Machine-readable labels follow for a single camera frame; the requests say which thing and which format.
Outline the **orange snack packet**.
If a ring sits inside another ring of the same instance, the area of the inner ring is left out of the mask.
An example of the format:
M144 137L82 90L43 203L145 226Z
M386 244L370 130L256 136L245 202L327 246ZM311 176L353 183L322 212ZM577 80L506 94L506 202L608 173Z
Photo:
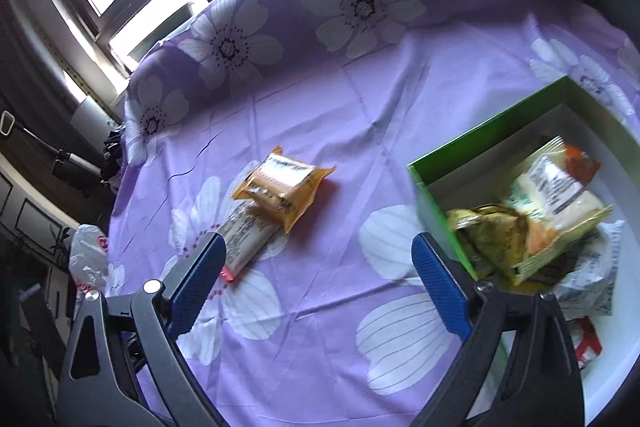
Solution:
M582 185L589 185L601 168L599 161L574 145L565 145L565 170Z

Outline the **purple floral tablecloth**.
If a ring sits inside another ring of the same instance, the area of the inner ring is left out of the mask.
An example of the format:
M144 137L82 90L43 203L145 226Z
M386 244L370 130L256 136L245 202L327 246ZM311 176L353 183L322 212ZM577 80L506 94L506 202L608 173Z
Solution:
M639 127L639 3L215 0L125 98L115 294L217 230L276 147L331 169L291 233L215 281L186 361L235 426L405 426L459 348L413 269L408 165L562 76Z

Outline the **white grey snack packet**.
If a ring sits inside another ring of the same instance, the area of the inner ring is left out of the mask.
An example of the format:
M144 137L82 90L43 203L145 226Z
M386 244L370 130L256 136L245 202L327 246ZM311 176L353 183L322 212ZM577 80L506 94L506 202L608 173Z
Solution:
M600 223L546 266L551 290L567 321L610 317L626 222Z

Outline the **orange-yellow snack packet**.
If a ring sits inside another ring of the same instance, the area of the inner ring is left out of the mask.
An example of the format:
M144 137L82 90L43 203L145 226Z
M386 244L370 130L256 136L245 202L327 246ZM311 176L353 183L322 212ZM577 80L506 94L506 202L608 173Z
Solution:
M252 200L288 234L314 202L322 181L335 170L307 164L276 146L236 187L232 198Z

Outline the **green cardboard box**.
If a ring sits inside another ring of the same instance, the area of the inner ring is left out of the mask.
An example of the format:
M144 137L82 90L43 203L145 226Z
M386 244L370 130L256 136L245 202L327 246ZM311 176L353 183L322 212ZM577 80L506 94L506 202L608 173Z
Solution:
M625 221L613 311L592 323L603 346L582 373L586 422L602 426L630 407L639 382L639 144L599 102L570 78L562 78L413 161L419 212L440 247L463 259L444 213L493 200L506 176L540 147L562 136L600 161L590 184L613 217Z

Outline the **pale yellow green snack packet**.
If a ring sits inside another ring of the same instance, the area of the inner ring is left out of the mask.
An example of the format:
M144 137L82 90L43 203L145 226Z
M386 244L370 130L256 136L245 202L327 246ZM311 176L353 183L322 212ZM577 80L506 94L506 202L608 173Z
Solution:
M565 141L555 136L521 161L499 188L503 204L527 218L525 260L511 282L520 285L558 259L610 217L613 207L565 170Z

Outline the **cream red-ended snack packet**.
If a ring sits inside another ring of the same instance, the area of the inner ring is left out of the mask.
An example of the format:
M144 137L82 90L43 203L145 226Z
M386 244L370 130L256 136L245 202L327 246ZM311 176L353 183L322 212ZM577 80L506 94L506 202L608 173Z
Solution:
M218 229L226 244L221 277L233 282L280 228L257 204L251 200L242 202Z

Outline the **white red plastic bag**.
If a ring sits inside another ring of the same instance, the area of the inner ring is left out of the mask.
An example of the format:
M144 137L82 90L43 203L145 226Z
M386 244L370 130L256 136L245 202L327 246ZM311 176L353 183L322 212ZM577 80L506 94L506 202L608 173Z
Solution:
M79 225L70 243L68 271L78 291L104 291L108 239L96 225Z

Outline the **olive yellow crumpled packet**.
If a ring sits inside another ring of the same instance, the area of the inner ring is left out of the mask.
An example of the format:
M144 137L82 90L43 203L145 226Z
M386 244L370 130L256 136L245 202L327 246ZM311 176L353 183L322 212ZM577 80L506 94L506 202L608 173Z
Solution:
M491 262L514 280L516 266L525 260L528 221L513 208L491 204L472 209L451 209L446 212L451 231L461 234L473 251Z

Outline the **red white small packet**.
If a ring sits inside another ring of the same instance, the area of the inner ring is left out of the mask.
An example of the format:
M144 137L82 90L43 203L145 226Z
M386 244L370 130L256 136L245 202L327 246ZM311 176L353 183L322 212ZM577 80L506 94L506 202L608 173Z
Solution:
M567 323L570 330L570 338L574 346L576 360L579 369L584 369L595 360L602 352L602 345L588 317L581 317Z

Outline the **stick vacuum cleaner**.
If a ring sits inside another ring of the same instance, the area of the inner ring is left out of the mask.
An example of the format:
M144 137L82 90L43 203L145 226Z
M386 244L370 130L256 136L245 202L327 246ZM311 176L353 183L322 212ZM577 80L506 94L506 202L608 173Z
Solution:
M20 124L8 110L1 112L1 138L7 140L16 132L21 132L38 143L52 158L52 176L82 193L89 193L103 183L101 170L88 160L57 148L39 138L34 132Z

